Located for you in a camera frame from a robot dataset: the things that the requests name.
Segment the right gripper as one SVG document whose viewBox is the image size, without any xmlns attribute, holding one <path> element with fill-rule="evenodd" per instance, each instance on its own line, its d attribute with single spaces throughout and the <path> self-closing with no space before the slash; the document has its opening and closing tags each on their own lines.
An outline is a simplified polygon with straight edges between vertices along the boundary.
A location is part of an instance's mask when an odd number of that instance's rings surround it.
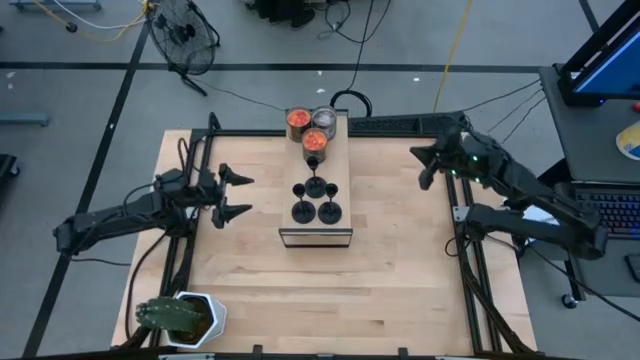
<svg viewBox="0 0 640 360">
<path fill-rule="evenodd" d="M 413 146 L 409 149 L 423 165 L 424 169 L 418 177 L 422 190 L 428 190 L 438 170 L 461 171 L 468 167 L 469 154 L 463 147 L 462 128 L 451 126 L 429 146 Z"/>
</svg>

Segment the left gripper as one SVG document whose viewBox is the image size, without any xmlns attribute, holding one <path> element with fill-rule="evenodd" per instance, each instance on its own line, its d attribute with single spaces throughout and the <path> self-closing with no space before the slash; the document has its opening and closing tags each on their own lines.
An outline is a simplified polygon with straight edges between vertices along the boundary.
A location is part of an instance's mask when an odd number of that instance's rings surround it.
<svg viewBox="0 0 640 360">
<path fill-rule="evenodd" d="M 252 209 L 250 204 L 227 204 L 227 185 L 241 186 L 253 182 L 252 178 L 234 172 L 227 163 L 222 163 L 219 166 L 217 174 L 212 172 L 208 166 L 200 168 L 198 187 L 205 197 L 204 204 L 214 207 L 212 223 L 217 229 L 223 229 L 226 223 Z"/>
</svg>

